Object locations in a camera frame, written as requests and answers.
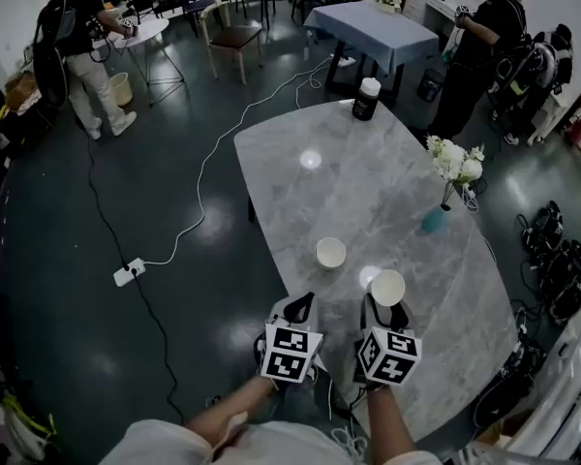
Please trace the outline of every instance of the marble table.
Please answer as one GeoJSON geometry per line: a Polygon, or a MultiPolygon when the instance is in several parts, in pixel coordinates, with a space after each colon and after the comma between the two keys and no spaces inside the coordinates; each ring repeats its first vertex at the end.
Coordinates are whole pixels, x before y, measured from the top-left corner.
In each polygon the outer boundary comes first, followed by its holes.
{"type": "MultiPolygon", "coordinates": [[[[420,231],[441,199],[430,157],[382,104],[373,119],[338,102],[304,108],[253,126],[234,139],[254,209],[290,295],[314,292],[324,342],[321,358],[351,403],[353,343],[371,267],[404,276],[406,309],[423,358],[394,390],[417,440],[467,406],[503,365],[516,342],[505,287],[489,250],[455,195],[446,228],[420,231]],[[348,257],[337,270],[315,264],[326,236],[348,257]]],[[[369,432],[367,409],[355,416],[369,432]]]]}

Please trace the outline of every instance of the hand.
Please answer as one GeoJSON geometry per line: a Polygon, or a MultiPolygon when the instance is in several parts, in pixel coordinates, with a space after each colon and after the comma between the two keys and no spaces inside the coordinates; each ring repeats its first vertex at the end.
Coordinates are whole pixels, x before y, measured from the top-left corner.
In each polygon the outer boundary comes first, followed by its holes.
{"type": "Polygon", "coordinates": [[[456,17],[456,27],[459,29],[467,29],[467,22],[469,20],[469,16],[465,14],[460,14],[456,17]]]}

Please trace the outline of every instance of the blue vase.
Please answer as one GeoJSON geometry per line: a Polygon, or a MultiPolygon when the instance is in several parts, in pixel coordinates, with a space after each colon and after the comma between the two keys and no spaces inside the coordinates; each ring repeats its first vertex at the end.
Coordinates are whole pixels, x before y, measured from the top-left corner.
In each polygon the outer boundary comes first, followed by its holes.
{"type": "Polygon", "coordinates": [[[447,214],[450,209],[446,204],[433,208],[422,219],[422,230],[425,233],[436,233],[447,222],[447,214]]]}

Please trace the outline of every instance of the cup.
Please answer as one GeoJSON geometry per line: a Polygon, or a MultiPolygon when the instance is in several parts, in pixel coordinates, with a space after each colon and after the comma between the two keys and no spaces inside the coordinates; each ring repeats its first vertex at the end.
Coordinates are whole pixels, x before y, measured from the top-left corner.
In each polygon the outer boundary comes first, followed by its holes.
{"type": "Polygon", "coordinates": [[[405,295],[405,279],[395,270],[382,270],[370,283],[370,294],[382,306],[394,306],[405,295]]]}
{"type": "Polygon", "coordinates": [[[317,262],[325,268],[338,268],[347,259],[347,247],[340,239],[324,237],[314,249],[317,262]]]}

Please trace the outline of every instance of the forearm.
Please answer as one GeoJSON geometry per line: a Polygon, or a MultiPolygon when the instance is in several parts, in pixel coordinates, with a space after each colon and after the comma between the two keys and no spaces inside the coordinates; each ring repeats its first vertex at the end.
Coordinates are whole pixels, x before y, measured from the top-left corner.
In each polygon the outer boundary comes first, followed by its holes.
{"type": "Polygon", "coordinates": [[[415,444],[389,387],[368,393],[368,415],[375,465],[415,450],[415,444]]]}
{"type": "Polygon", "coordinates": [[[482,24],[478,24],[470,17],[466,17],[463,21],[464,29],[467,29],[470,33],[477,36],[480,40],[487,43],[491,47],[499,40],[500,35],[498,35],[495,31],[489,29],[482,24]]]}
{"type": "Polygon", "coordinates": [[[119,35],[125,36],[125,28],[121,26],[114,17],[108,14],[106,11],[101,11],[97,13],[97,20],[99,20],[100,24],[104,27],[104,29],[109,31],[114,31],[119,35]]]}
{"type": "Polygon", "coordinates": [[[224,438],[230,418],[243,412],[251,417],[272,389],[271,380],[256,376],[185,426],[215,447],[224,438]]]}

